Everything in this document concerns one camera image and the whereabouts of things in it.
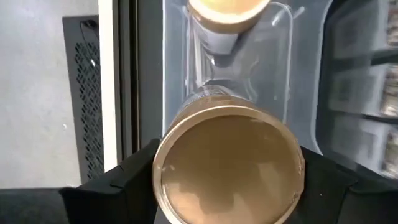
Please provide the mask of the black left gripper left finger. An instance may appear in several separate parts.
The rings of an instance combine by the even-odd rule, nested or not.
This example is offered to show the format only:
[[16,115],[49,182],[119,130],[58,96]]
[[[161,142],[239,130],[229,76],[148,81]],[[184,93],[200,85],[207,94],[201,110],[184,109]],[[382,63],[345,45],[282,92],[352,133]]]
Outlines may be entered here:
[[79,187],[62,188],[70,224],[154,224],[152,163],[159,139]]

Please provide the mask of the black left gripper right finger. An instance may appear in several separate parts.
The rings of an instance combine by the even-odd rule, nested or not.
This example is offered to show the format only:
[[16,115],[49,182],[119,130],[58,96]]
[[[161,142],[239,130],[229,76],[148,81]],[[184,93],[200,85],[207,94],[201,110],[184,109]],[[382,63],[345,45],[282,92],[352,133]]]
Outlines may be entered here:
[[302,148],[305,188],[294,224],[398,224],[398,186]]

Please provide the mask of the gold lid spice jar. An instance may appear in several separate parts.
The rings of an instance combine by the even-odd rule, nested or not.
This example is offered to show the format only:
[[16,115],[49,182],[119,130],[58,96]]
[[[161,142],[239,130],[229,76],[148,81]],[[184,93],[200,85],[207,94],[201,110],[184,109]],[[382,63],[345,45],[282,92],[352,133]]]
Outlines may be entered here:
[[289,129],[221,85],[187,98],[152,170],[170,224],[284,224],[304,179],[302,150]]
[[271,0],[188,0],[187,9],[202,46],[229,55],[240,34],[251,29]]

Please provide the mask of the black perforated panel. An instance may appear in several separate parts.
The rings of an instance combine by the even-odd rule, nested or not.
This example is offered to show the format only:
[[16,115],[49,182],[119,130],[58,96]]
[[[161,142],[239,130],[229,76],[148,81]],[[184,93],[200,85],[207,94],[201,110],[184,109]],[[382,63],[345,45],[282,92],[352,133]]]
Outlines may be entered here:
[[63,35],[81,182],[104,173],[98,16],[65,16]]

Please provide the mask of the clear plastic bin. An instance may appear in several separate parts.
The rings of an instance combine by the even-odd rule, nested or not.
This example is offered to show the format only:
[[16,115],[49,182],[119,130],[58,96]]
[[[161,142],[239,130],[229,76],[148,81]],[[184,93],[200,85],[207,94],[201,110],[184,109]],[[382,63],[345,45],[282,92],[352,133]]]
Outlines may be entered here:
[[222,85],[280,119],[301,146],[315,138],[323,27],[333,0],[273,0],[229,55],[200,43],[187,0],[162,0],[163,108],[167,129],[203,85]]

